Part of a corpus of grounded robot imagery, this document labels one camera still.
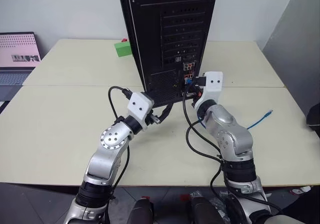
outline blue ethernet cable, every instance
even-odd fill
[[[265,118],[267,118],[269,115],[271,115],[272,111],[273,111],[273,110],[269,110],[260,120],[258,120],[255,124],[249,126],[249,127],[247,128],[247,130],[255,127],[256,125],[258,125],[261,121],[263,121]]]

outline gray wall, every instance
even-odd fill
[[[263,53],[302,111],[320,101],[320,0],[290,0]]]

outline laptop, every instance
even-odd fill
[[[41,62],[34,32],[0,33],[0,101],[10,101]]]

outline white wall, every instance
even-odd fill
[[[209,40],[254,40],[262,49],[289,0],[216,0]],[[61,38],[127,36],[120,0],[0,0],[0,32],[34,31],[40,51]]]

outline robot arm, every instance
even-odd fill
[[[231,193],[226,209],[232,223],[298,223],[288,216],[272,216],[260,178],[256,175],[250,132],[217,104],[222,89],[222,72],[206,72],[196,86],[203,90],[194,99],[195,110],[206,130],[215,138],[221,151],[224,181]]]
[[[79,192],[72,201],[64,223],[102,223],[107,203],[113,196],[112,184],[120,166],[121,156],[129,142],[147,129],[154,101],[143,93],[133,93],[127,118],[104,130],[96,152],[91,157]]]

